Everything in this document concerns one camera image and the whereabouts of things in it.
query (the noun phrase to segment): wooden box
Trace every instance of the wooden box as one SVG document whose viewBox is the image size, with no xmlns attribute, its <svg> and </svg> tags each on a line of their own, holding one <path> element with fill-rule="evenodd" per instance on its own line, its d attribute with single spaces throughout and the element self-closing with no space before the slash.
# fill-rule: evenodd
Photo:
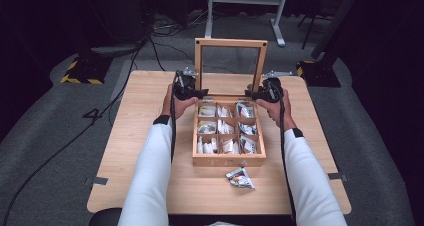
<svg viewBox="0 0 424 226">
<path fill-rule="evenodd" d="M 233 40 L 233 39 L 195 39 L 195 72 L 196 90 L 202 89 L 202 48 L 208 47 L 241 47 L 257 48 L 258 57 L 256 62 L 252 91 L 257 92 L 261 80 L 263 62 L 265 59 L 267 41 L 263 40 Z M 240 85 L 240 94 L 214 94 L 214 90 L 209 88 L 209 93 L 202 101 L 199 100 L 195 105 L 194 112 L 194 133 L 193 133 L 193 166 L 199 167 L 260 167 L 266 159 L 266 152 L 263 142 L 262 127 L 259 120 L 259 111 L 256 102 L 246 97 L 244 90 L 247 85 Z M 203 112 L 205 108 L 215 107 L 214 113 L 206 117 Z M 218 107 L 225 108 L 231 112 L 233 117 L 223 117 L 218 115 Z M 239 109 L 246 107 L 253 115 L 249 117 L 240 116 Z M 215 124 L 215 131 L 209 130 Z M 230 125 L 234 131 L 221 133 L 225 130 L 218 130 L 219 125 Z M 248 125 L 252 129 L 256 125 L 256 133 L 246 134 L 240 129 L 239 124 Z M 212 141 L 215 139 L 216 147 L 212 147 Z M 254 142 L 254 152 L 250 147 Z"/>
</svg>

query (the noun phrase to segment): wooden lid frame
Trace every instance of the wooden lid frame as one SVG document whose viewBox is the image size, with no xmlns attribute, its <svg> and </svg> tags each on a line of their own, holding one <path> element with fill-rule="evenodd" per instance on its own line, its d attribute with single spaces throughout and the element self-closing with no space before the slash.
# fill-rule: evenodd
<svg viewBox="0 0 424 226">
<path fill-rule="evenodd" d="M 268 41 L 266 40 L 244 40 L 244 39 L 217 39 L 217 38 L 195 38 L 195 72 L 196 75 L 196 90 L 202 89 L 202 55 L 203 47 L 234 47 L 234 48 L 257 48 L 259 50 L 255 75 L 252 82 L 252 91 L 258 92 L 259 83 L 261 80 L 262 69 L 264 67 L 266 49 Z"/>
</svg>

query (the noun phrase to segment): open box lid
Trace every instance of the open box lid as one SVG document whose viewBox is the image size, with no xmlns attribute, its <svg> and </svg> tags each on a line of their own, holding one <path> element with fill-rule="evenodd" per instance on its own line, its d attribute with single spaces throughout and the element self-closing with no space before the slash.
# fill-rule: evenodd
<svg viewBox="0 0 424 226">
<path fill-rule="evenodd" d="M 202 89 L 202 79 L 205 76 L 203 74 L 203 47 L 232 47 L 232 48 L 256 48 L 258 49 L 258 56 L 256 57 L 256 67 L 255 67 L 255 73 L 253 75 L 252 82 L 249 82 L 252 84 L 252 91 L 258 92 L 259 89 L 259 83 L 261 80 L 262 75 L 262 69 L 264 66 L 264 60 L 265 60 L 265 54 L 267 49 L 268 41 L 266 40 L 241 40 L 241 39 L 216 39 L 216 38 L 196 38 L 195 39 L 195 72 L 197 73 L 196 77 L 196 90 Z M 208 96 L 213 95 L 230 95 L 230 96 L 244 96 L 244 90 L 246 88 L 240 88 L 237 89 L 237 92 L 240 92 L 240 94 L 226 94 L 226 93 L 219 93 L 214 94 L 214 88 L 209 87 L 211 85 L 208 85 L 209 93 Z"/>
</svg>

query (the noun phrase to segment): person's left hand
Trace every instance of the person's left hand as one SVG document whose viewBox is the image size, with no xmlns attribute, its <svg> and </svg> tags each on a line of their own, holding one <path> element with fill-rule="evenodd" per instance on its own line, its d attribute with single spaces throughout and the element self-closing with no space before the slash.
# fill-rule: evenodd
<svg viewBox="0 0 424 226">
<path fill-rule="evenodd" d="M 172 84 L 168 85 L 168 91 L 166 92 L 166 96 L 163 99 L 163 107 L 162 113 L 160 115 L 169 115 L 171 116 L 171 95 L 172 95 Z M 181 117 L 184 114 L 184 110 L 191 105 L 195 104 L 199 99 L 196 97 L 187 99 L 187 100 L 179 100 L 174 96 L 175 102 L 175 119 Z"/>
</svg>

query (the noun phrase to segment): hand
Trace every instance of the hand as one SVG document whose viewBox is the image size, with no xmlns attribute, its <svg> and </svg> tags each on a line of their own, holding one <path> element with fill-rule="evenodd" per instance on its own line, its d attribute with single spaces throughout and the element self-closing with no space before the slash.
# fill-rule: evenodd
<svg viewBox="0 0 424 226">
<path fill-rule="evenodd" d="M 286 89 L 283 89 L 284 97 L 283 97 L 283 103 L 284 103 L 284 122 L 283 127 L 284 131 L 296 128 L 296 123 L 294 122 L 292 116 L 291 116 L 291 105 L 289 100 L 289 92 Z M 275 124 L 277 124 L 278 127 L 281 127 L 280 125 L 280 101 L 276 103 L 269 103 L 263 99 L 256 100 L 256 103 L 266 109 L 268 112 L 268 116 L 275 121 Z"/>
<path fill-rule="evenodd" d="M 171 95 L 172 95 L 172 84 L 168 85 L 168 91 L 166 92 L 166 96 L 163 99 L 163 107 L 162 113 L 160 115 L 169 115 L 171 116 Z M 196 97 L 187 99 L 187 100 L 179 100 L 174 96 L 175 102 L 175 119 L 181 117 L 184 114 L 184 110 L 191 105 L 195 104 L 199 99 Z"/>
</svg>

